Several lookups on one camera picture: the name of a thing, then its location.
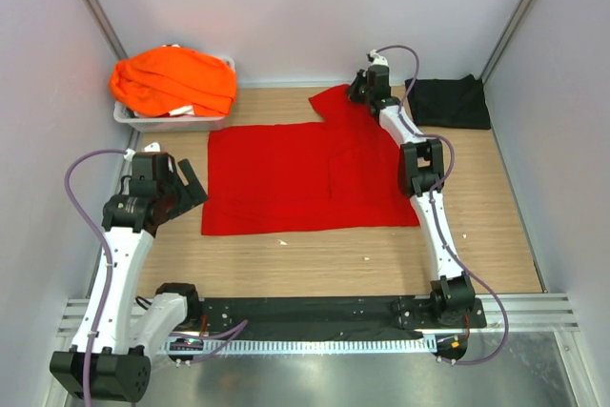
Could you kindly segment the red t-shirt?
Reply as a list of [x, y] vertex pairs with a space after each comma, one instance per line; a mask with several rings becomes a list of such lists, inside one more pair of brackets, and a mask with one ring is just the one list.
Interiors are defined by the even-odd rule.
[[208, 141], [208, 236], [415, 227], [397, 145], [344, 85], [310, 97], [318, 122], [239, 126]]

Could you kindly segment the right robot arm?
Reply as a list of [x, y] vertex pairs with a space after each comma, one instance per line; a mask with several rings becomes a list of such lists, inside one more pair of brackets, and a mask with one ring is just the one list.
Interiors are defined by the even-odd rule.
[[458, 262], [444, 210], [442, 140], [423, 134], [408, 117], [403, 103], [392, 95], [390, 67], [381, 56], [374, 56], [367, 69], [357, 72], [347, 95], [365, 105], [398, 146], [398, 186], [416, 212], [431, 260], [431, 293], [426, 310], [439, 326], [468, 326], [476, 294], [470, 276]]

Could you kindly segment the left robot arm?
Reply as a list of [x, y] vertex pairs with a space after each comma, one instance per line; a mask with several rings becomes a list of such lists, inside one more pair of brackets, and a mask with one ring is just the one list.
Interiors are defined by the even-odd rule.
[[197, 289], [189, 283], [162, 284], [144, 314], [132, 316], [158, 228], [208, 196], [190, 161], [176, 161], [158, 143], [121, 154], [130, 173], [104, 205], [101, 222], [85, 219], [102, 248], [86, 312], [69, 349], [54, 352], [50, 362], [54, 378], [87, 406], [97, 400], [137, 403], [171, 332], [190, 331], [202, 318]]

